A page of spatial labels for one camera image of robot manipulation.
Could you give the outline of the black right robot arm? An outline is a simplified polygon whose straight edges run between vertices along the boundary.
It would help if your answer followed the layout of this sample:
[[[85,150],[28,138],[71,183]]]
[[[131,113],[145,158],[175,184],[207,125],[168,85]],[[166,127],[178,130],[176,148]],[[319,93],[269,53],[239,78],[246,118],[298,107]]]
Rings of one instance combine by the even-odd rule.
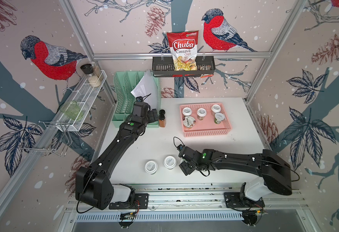
[[[276,193],[283,196],[292,195],[290,165],[271,150],[264,149],[256,154],[233,154],[204,149],[195,151],[185,145],[178,145],[179,165],[187,176],[194,171],[210,173],[216,170],[232,170],[256,175],[251,182],[244,183],[243,196],[258,201],[263,196]]]

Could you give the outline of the brown foil-lid yogurt cup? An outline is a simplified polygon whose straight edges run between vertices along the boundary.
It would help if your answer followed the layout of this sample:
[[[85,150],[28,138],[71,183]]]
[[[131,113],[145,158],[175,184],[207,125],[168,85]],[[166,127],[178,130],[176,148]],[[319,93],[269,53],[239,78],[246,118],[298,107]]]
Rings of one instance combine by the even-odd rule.
[[[192,116],[185,116],[183,118],[183,126],[186,128],[186,129],[191,129],[194,127],[196,123],[196,120],[194,117]]]

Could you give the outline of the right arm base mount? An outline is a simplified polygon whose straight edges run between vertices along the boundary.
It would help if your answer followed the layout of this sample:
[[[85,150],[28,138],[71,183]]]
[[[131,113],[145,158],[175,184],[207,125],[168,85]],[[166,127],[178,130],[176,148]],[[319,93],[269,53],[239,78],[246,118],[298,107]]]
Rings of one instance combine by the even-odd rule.
[[[246,182],[242,184],[240,192],[225,192],[224,200],[227,208],[242,213],[242,222],[247,226],[256,225],[263,216],[265,203],[263,198],[257,201],[246,197]]]

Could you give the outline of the green white-lid yogurt cup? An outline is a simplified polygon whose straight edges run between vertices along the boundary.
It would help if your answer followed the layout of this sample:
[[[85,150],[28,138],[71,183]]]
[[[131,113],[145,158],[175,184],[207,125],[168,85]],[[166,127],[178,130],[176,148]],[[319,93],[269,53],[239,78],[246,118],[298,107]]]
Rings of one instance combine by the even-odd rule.
[[[214,123],[215,124],[220,124],[225,120],[225,115],[221,112],[215,113],[215,119]]]

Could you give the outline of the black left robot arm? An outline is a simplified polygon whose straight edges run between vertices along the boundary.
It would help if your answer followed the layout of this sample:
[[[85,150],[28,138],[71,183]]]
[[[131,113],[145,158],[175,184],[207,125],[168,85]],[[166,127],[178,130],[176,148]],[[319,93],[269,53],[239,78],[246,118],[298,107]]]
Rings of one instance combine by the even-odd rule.
[[[112,202],[114,187],[111,174],[127,149],[143,135],[150,120],[151,107],[140,97],[133,104],[132,113],[120,125],[113,141],[88,167],[76,172],[75,198],[78,202],[104,210]]]

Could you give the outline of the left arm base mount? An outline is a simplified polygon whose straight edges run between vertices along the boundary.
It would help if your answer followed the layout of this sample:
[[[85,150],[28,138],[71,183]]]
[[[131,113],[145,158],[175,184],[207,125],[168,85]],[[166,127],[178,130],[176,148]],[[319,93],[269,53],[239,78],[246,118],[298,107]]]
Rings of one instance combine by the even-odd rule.
[[[140,209],[147,209],[149,202],[148,193],[136,193],[135,189],[128,185],[113,185],[113,197],[109,204],[109,210],[129,210],[134,212],[121,213],[119,225],[122,229],[128,229],[133,224]]]

